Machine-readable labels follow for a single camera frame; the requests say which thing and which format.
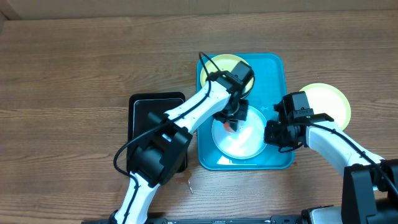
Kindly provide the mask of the teal orange sponge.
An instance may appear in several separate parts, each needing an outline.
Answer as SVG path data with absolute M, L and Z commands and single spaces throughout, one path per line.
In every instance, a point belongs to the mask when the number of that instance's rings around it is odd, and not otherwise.
M 235 133 L 238 129 L 238 123 L 237 122 L 225 122 L 223 124 L 225 130 L 229 133 Z

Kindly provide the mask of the light blue plate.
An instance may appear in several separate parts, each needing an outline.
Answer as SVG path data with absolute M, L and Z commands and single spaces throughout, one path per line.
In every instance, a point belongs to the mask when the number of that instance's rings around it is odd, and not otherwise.
M 266 118 L 255 107 L 248 107 L 245 121 L 238 121 L 236 131 L 228 129 L 222 122 L 214 120 L 211 133 L 217 148 L 234 159 L 249 159 L 264 150 Z

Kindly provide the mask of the yellow plate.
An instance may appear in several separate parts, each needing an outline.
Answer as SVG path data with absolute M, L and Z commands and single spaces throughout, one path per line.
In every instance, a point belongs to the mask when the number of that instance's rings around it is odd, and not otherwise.
M 249 65 L 249 63 L 247 61 L 245 61 L 245 59 L 243 59 L 237 55 L 233 55 L 233 54 L 221 54 L 221 55 L 214 56 L 211 59 L 221 71 L 227 70 L 227 71 L 231 72 L 232 69 L 239 62 L 244 62 L 245 64 Z M 205 73 L 204 68 L 202 68 L 200 71 L 199 81 L 200 81 L 200 86 L 203 87 L 206 82 L 206 73 Z M 248 94 L 250 93 L 250 91 L 252 90 L 252 88 L 254 86 L 254 81 L 255 81 L 255 78 L 252 77 L 250 79 L 249 83 L 245 86 L 243 95 L 241 97 L 242 99 L 248 96 Z
M 341 130 L 351 119 L 351 106 L 345 95 L 334 86 L 326 83 L 312 83 L 300 91 L 306 93 L 310 107 L 315 114 L 326 113 L 331 116 Z

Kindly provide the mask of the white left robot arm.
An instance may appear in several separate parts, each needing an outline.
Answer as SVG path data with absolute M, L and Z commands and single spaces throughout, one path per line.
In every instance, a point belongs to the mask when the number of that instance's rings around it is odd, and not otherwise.
M 119 210 L 109 223 L 145 223 L 157 189 L 166 184 L 183 162 L 193 132 L 209 117 L 235 132 L 247 118 L 246 85 L 252 68 L 243 61 L 231 71 L 206 72 L 201 90 L 180 106 L 162 114 L 149 113 L 144 132 L 121 146 L 113 159 L 114 168 L 129 177 L 129 187 Z

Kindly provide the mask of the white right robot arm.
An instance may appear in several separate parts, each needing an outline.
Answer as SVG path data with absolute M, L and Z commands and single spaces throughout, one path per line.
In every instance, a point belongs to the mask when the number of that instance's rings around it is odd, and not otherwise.
M 343 177 L 341 206 L 302 211 L 297 223 L 397 223 L 397 160 L 370 152 L 327 114 L 270 120 L 264 141 L 279 152 L 318 152 Z

